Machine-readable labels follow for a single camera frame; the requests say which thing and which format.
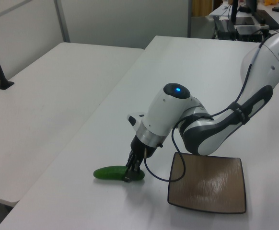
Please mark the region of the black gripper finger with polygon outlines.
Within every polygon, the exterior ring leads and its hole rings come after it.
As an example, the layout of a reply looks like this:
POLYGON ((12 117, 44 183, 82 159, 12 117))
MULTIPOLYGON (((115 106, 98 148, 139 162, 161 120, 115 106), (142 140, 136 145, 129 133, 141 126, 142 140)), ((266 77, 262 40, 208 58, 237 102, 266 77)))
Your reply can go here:
POLYGON ((130 168, 127 167, 125 175, 123 177, 124 182, 131 182, 138 178, 140 172, 141 162, 137 159, 136 156, 133 158, 133 164, 130 168))
POLYGON ((126 163, 126 167, 130 168, 132 166, 133 158, 134 158, 134 153, 133 153, 133 150, 131 150, 129 153, 129 156, 128 156, 128 161, 126 163))

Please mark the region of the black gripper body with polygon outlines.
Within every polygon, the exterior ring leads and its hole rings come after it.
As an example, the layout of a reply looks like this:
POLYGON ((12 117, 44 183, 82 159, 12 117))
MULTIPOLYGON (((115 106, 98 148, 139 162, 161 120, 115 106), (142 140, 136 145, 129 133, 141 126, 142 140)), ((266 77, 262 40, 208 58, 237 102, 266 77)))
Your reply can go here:
POLYGON ((158 147, 162 148, 163 144, 158 143, 156 147, 150 147, 142 143, 137 136, 131 142, 130 162, 142 161, 144 158, 144 151, 147 150, 147 157, 151 157, 158 147))

